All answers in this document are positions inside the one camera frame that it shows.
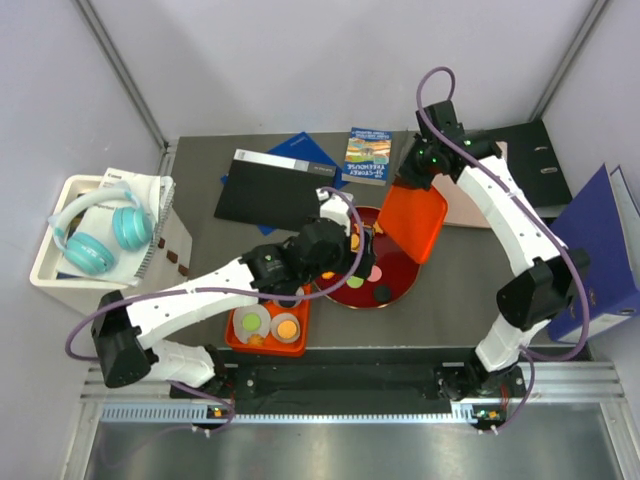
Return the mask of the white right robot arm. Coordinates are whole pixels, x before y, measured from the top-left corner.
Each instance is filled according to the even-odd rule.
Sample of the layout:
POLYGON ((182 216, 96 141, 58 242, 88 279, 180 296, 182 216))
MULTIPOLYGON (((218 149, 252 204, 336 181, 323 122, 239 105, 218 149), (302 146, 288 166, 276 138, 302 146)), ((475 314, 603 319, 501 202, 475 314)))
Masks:
POLYGON ((427 190, 436 177, 449 177, 488 222, 514 275, 496 294, 499 315, 466 372, 469 388, 487 396, 502 385, 502 371, 573 301, 589 313, 583 284, 589 256, 582 248, 569 249, 549 230, 517 186, 498 144, 484 132, 466 132, 451 101, 421 107, 416 115, 420 131, 399 179, 427 190))

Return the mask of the orange box lid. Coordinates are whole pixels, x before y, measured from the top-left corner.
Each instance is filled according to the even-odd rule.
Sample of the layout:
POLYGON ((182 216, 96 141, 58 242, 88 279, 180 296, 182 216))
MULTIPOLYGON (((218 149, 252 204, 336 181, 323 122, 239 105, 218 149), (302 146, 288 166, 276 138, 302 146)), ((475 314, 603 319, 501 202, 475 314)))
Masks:
POLYGON ((378 214, 383 232, 415 263, 425 264, 448 211, 445 198, 429 190, 393 184, 378 214))

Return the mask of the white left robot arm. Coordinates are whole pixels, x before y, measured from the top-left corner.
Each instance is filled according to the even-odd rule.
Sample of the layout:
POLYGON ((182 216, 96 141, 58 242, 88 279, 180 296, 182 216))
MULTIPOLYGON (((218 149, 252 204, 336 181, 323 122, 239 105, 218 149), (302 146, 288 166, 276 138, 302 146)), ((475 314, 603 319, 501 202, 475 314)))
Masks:
POLYGON ((182 345, 170 335, 266 300, 298 301, 299 289, 328 271, 343 277, 368 273, 374 263, 369 235, 361 236, 358 252, 351 250, 351 227, 360 221, 352 195, 326 187, 318 199, 318 215, 282 242, 257 246, 176 287, 129 298, 118 290, 103 295, 90 323, 105 385, 154 379, 216 396, 227 374, 214 348, 182 345))

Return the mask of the orange cookie box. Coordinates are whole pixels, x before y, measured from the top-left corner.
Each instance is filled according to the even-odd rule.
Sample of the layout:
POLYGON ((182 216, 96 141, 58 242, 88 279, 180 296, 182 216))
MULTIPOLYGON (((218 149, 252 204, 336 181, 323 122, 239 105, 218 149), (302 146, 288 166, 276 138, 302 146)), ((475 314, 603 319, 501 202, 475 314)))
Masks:
POLYGON ((264 341, 264 345, 261 348, 251 347, 245 344, 240 343, 234 335, 233 325, 232 325, 232 316, 233 310, 228 317, 228 323, 226 327, 225 333, 225 341, 227 345, 238 352, 242 353, 251 353, 251 354, 264 354, 264 355, 273 355, 273 356, 285 356, 285 357, 300 357, 306 351, 307 346, 307 336, 308 336, 308 327, 310 320, 310 306, 311 302, 309 300, 302 300, 302 302, 293 309, 282 309, 276 306, 273 301, 266 301, 265 303, 259 303, 267 308, 272 318, 276 315, 282 313, 290 313, 297 317, 300 327, 301 334, 299 339, 291 344, 284 344, 277 341, 272 335, 271 331, 267 338, 264 341))

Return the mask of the orange swirl cookie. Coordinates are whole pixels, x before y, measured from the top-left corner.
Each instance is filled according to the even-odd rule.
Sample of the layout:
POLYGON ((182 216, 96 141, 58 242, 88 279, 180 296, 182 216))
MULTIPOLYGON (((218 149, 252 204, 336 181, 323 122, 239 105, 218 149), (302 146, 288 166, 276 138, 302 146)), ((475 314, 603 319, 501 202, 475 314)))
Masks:
POLYGON ((265 338, 259 334, 253 334, 248 338, 247 345, 251 347, 261 348, 264 345, 265 338))

